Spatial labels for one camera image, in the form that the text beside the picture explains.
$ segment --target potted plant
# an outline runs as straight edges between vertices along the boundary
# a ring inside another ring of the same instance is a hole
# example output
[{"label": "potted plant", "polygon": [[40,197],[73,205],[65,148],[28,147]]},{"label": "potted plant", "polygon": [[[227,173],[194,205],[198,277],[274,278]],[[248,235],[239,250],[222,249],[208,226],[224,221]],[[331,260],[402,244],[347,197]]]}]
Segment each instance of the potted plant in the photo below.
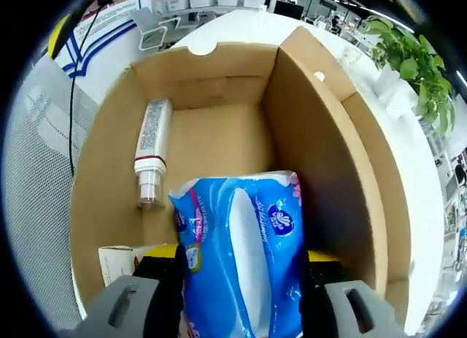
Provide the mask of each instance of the potted plant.
[{"label": "potted plant", "polygon": [[443,76],[442,58],[428,40],[423,35],[417,39],[383,18],[370,17],[366,23],[369,27],[366,33],[380,38],[371,51],[371,58],[382,70],[377,82],[384,82],[381,77],[392,77],[390,81],[394,81],[391,72],[397,72],[418,94],[417,115],[422,115],[429,124],[439,118],[440,132],[452,128],[455,120],[452,86]]}]

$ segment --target black cable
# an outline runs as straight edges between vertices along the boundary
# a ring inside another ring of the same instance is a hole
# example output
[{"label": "black cable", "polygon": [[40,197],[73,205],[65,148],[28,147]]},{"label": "black cable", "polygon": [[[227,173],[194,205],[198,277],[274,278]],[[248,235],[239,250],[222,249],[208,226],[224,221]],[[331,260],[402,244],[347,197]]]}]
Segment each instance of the black cable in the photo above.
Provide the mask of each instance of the black cable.
[{"label": "black cable", "polygon": [[[104,6],[100,6],[100,7],[97,9],[97,12],[96,12],[96,14],[94,15],[93,21],[90,22],[88,31],[86,31],[86,35],[85,35],[84,39],[83,39],[82,42],[81,42],[80,50],[78,51],[78,54],[79,54],[79,55],[81,55],[82,46],[85,44],[86,38],[88,37],[89,32],[90,32],[91,28],[93,27],[93,24],[94,24],[94,22],[96,21],[99,12],[102,10],[103,7],[104,7]],[[73,94],[74,94],[74,82],[76,81],[76,72],[77,72],[77,70],[78,70],[78,55],[77,55],[77,57],[76,57],[76,64],[74,65],[73,78],[72,78],[72,89],[70,90],[70,127],[69,127],[69,133],[68,133],[68,154],[69,154],[69,158],[70,158],[70,170],[72,171],[72,177],[74,177],[73,152],[72,152],[72,147],[73,147],[73,144],[72,144],[72,133],[73,133]]]}]

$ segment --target white bottle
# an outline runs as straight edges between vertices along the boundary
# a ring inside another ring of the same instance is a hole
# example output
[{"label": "white bottle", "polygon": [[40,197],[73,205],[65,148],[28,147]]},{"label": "white bottle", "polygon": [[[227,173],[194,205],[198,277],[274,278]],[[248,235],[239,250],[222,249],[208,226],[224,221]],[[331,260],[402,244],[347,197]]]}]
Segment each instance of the white bottle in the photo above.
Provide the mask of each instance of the white bottle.
[{"label": "white bottle", "polygon": [[139,206],[162,206],[163,175],[172,104],[168,99],[150,101],[139,132],[134,171],[139,178]]}]

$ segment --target bottle cap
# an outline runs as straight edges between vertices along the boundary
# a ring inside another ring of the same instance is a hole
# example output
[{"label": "bottle cap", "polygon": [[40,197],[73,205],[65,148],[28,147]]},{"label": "bottle cap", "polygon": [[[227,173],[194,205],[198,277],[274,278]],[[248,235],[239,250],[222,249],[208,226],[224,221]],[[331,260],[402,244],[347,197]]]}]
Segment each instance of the bottle cap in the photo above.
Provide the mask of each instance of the bottle cap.
[{"label": "bottle cap", "polygon": [[162,207],[162,175],[155,169],[139,172],[139,206]]}]

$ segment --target white table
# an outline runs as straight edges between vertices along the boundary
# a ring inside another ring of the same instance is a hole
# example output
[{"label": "white table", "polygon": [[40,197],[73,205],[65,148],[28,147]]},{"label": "white table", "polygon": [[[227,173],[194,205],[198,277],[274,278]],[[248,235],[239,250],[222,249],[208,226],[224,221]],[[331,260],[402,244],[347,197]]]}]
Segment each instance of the white table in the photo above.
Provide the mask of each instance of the white table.
[{"label": "white table", "polygon": [[[218,42],[260,42],[280,45],[295,28],[310,30],[337,58],[350,43],[308,23],[266,12],[236,10],[196,29],[174,47],[188,47],[196,55],[212,52]],[[89,96],[100,102],[123,69],[142,56],[137,51],[139,35],[127,33],[103,49],[90,62],[85,78],[77,84]],[[398,165],[409,208],[412,261],[409,278],[409,307],[405,332],[414,334],[422,322],[438,282],[443,250],[443,202],[436,167],[425,135],[414,115],[395,120],[378,102],[370,85],[378,70],[364,55],[352,68],[350,77],[365,97]]]}]

